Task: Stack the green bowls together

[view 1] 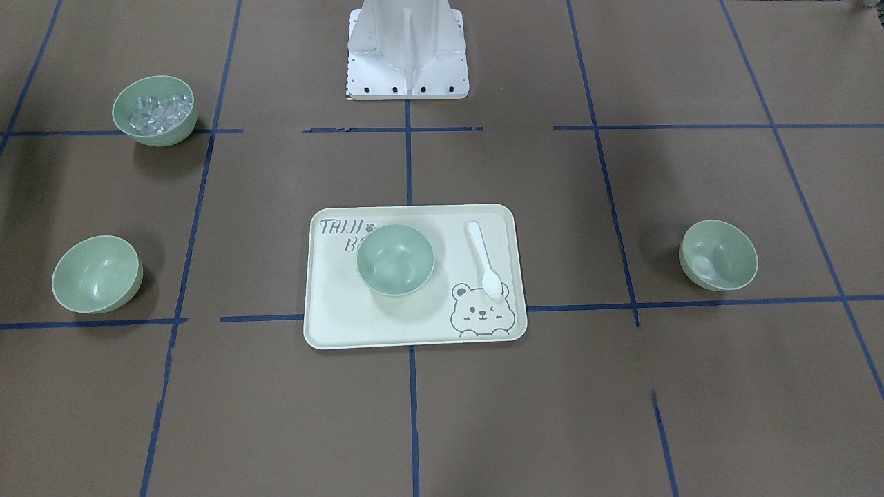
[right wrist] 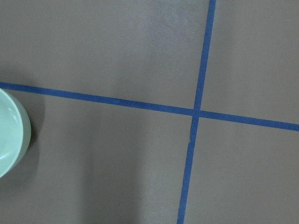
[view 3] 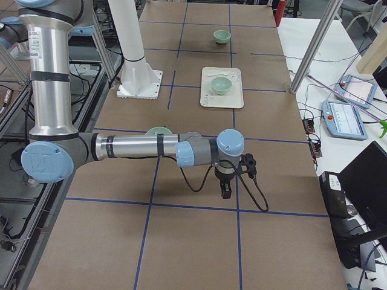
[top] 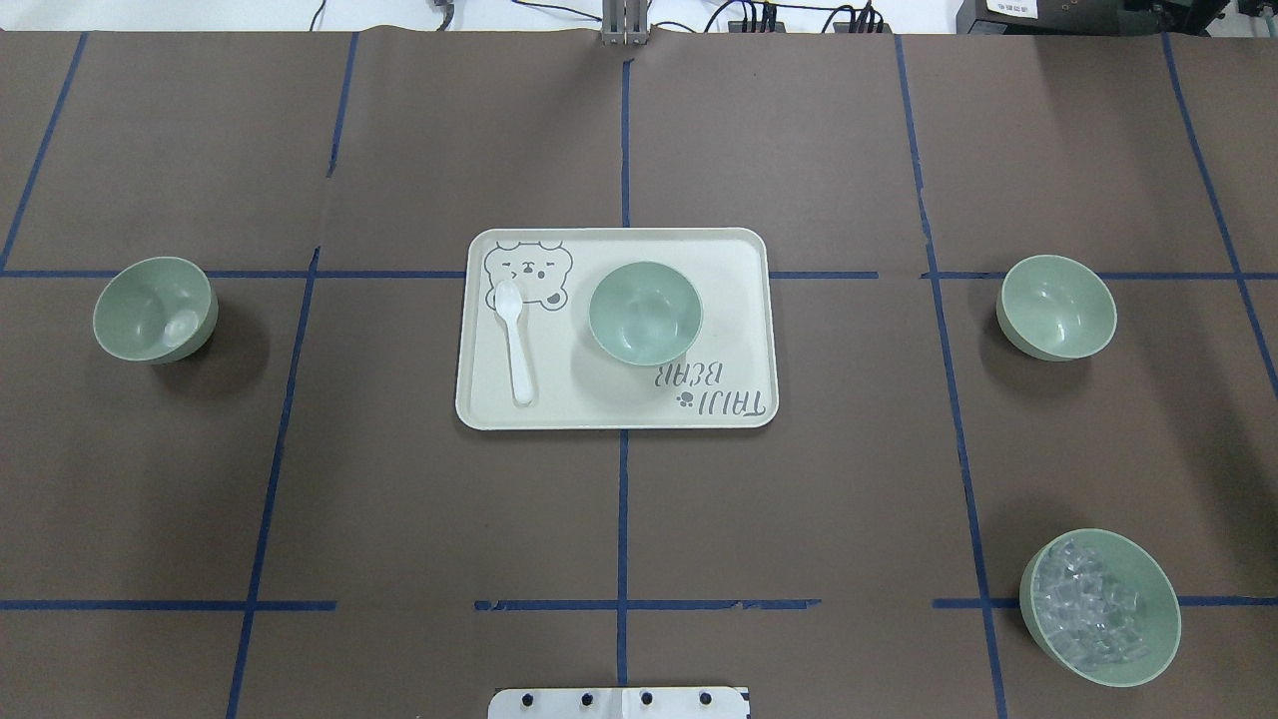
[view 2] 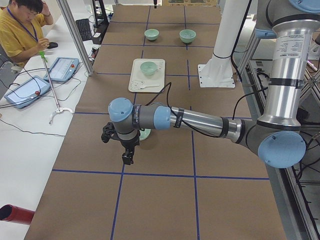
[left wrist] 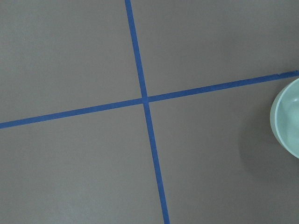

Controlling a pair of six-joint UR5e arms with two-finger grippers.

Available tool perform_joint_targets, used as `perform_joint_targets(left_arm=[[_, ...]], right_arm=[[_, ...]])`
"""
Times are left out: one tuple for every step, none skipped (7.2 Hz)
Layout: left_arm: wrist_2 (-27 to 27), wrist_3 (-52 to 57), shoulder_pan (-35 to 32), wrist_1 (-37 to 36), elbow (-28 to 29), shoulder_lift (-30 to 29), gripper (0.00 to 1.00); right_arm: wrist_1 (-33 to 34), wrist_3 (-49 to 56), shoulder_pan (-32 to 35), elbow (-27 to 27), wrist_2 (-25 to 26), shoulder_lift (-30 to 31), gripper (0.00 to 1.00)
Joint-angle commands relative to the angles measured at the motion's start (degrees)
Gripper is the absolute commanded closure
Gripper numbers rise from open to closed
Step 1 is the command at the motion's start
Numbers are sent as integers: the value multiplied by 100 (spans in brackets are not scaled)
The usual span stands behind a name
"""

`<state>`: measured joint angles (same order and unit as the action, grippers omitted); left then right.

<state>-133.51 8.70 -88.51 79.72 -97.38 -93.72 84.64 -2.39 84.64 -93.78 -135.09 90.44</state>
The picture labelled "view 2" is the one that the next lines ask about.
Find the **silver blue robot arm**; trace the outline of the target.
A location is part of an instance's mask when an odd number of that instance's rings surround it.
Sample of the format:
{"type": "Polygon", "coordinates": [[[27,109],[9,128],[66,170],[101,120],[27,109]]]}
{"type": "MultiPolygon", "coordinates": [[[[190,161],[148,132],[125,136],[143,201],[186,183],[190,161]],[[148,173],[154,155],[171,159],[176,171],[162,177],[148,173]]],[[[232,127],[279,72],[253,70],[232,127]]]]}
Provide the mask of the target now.
{"type": "Polygon", "coordinates": [[[101,140],[116,140],[133,163],[141,129],[190,128],[212,138],[227,138],[248,148],[265,164],[285,169],[297,164],[307,147],[299,131],[297,111],[313,33],[320,27],[317,0],[260,0],[256,33],[275,34],[276,42],[263,114],[257,120],[227,119],[169,105],[132,104],[119,97],[108,105],[110,122],[101,140]]]}

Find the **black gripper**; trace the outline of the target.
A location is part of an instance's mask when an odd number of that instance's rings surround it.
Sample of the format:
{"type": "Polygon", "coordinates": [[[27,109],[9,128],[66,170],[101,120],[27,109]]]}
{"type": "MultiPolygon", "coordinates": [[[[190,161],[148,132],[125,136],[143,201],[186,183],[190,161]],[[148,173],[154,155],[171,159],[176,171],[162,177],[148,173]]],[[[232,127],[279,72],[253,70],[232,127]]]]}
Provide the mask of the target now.
{"type": "Polygon", "coordinates": [[[121,145],[125,148],[125,152],[122,154],[122,161],[125,165],[131,165],[134,163],[135,147],[140,145],[140,133],[131,132],[129,134],[117,134],[121,145]]]}

